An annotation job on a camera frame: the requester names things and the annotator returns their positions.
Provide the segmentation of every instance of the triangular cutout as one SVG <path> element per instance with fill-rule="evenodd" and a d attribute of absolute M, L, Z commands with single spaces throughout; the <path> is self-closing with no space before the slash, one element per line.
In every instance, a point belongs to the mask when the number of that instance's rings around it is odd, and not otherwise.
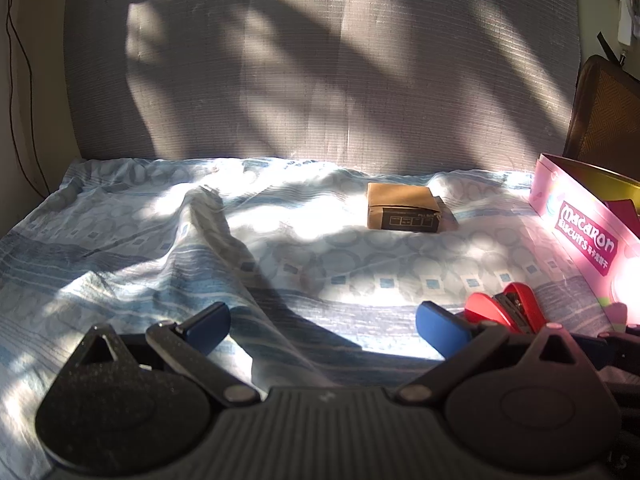
<path fill-rule="evenodd" d="M 94 343 L 87 353 L 82 358 L 83 365 L 91 365 L 94 363 L 111 363 L 113 362 L 113 356 L 107 340 L 103 337 L 97 337 L 94 339 Z"/>
<path fill-rule="evenodd" d="M 564 344 L 564 340 L 559 335 L 550 335 L 546 340 L 545 348 L 540 354 L 541 361 L 553 361 L 565 365 L 575 363 L 574 357 L 570 350 Z"/>

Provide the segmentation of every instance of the metal rivet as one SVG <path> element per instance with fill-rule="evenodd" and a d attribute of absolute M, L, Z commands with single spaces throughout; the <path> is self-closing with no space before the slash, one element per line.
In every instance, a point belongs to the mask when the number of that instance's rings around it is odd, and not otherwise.
<path fill-rule="evenodd" d="M 246 384 L 234 384 L 228 386 L 223 395 L 225 399 L 233 404 L 242 404 L 244 402 L 250 402 L 257 397 L 258 392 L 253 388 L 248 387 Z"/>
<path fill-rule="evenodd" d="M 433 392 L 423 384 L 409 384 L 400 390 L 399 395 L 406 402 L 424 402 L 433 395 Z"/>

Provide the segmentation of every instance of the blue patterned bed sheet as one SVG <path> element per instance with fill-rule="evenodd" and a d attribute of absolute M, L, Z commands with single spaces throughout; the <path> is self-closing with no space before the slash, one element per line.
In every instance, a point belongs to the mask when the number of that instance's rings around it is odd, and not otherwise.
<path fill-rule="evenodd" d="M 37 406 L 98 322 L 142 332 L 215 301 L 230 335 L 210 359 L 276 384 L 397 386 L 440 356 L 416 306 L 531 285 L 549 319 L 609 323 L 527 203 L 530 173 L 379 176 L 276 158 L 71 165 L 59 190 L 0 240 L 0 478 L 48 469 Z M 437 234 L 366 228 L 368 182 L 429 186 Z"/>

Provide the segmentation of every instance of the gray fabric wall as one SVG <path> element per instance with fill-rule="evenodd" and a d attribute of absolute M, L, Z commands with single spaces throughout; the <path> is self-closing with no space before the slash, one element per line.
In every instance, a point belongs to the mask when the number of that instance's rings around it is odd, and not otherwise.
<path fill-rule="evenodd" d="M 85 158 L 275 155 L 391 173 L 560 153 L 575 0 L 66 0 Z"/>

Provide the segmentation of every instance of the cardboard box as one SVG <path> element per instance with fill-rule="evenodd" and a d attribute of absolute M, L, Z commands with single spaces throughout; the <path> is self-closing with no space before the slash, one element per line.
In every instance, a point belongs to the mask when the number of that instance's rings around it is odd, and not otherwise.
<path fill-rule="evenodd" d="M 425 233 L 438 230 L 442 213 L 428 187 L 369 182 L 367 197 L 369 229 Z"/>
<path fill-rule="evenodd" d="M 638 210 L 639 182 L 544 153 L 529 195 L 617 330 L 625 321 L 640 323 L 640 240 L 603 203 L 625 199 Z M 614 312 L 621 312 L 620 303 L 626 304 L 626 320 Z"/>

